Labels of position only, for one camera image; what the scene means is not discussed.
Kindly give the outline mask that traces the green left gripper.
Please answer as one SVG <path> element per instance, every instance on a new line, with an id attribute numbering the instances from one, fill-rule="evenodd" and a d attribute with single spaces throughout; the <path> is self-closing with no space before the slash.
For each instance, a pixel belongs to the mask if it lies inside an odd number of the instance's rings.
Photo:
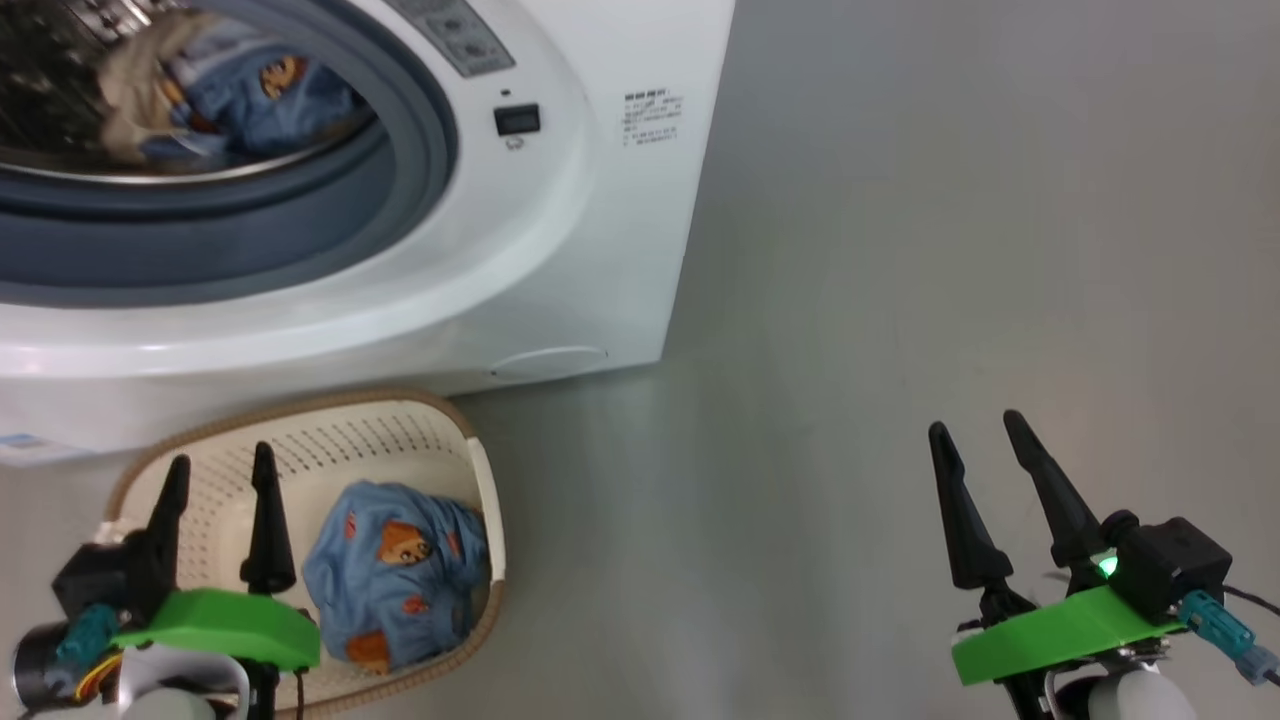
<path id="1" fill-rule="evenodd" d="M 198 700 L 236 692 L 239 719 L 274 719 L 282 678 L 308 673 L 321 657 L 312 619 L 270 596 L 297 582 L 274 450 L 268 442 L 253 448 L 253 529 L 239 570 L 250 593 L 173 592 L 189 473 L 189 457 L 177 455 L 145 529 L 141 607 L 156 614 L 111 641 L 122 652 L 120 707 L 134 708 L 146 693 L 160 689 L 192 689 Z"/>

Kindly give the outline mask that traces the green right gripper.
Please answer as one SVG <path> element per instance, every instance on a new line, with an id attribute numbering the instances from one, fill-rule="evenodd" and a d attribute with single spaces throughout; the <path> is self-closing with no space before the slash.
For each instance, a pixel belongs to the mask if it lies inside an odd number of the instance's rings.
<path id="1" fill-rule="evenodd" d="M 1006 410 L 1004 427 L 1018 464 L 1036 487 L 1055 565 L 1089 566 L 1106 551 L 1096 515 L 1021 413 Z M 1080 591 L 1048 606 L 1036 606 L 1007 587 L 992 587 L 1012 575 L 1009 556 L 995 546 L 969 493 L 965 464 L 945 423 L 929 425 L 928 441 L 952 583 L 961 591 L 987 588 L 979 618 L 951 646 L 963 685 L 1000 685 L 1018 719 L 1053 719 L 1053 674 L 1125 647 L 1161 650 L 1166 635 L 1184 632 L 1178 621 L 1149 623 L 1108 587 Z"/>

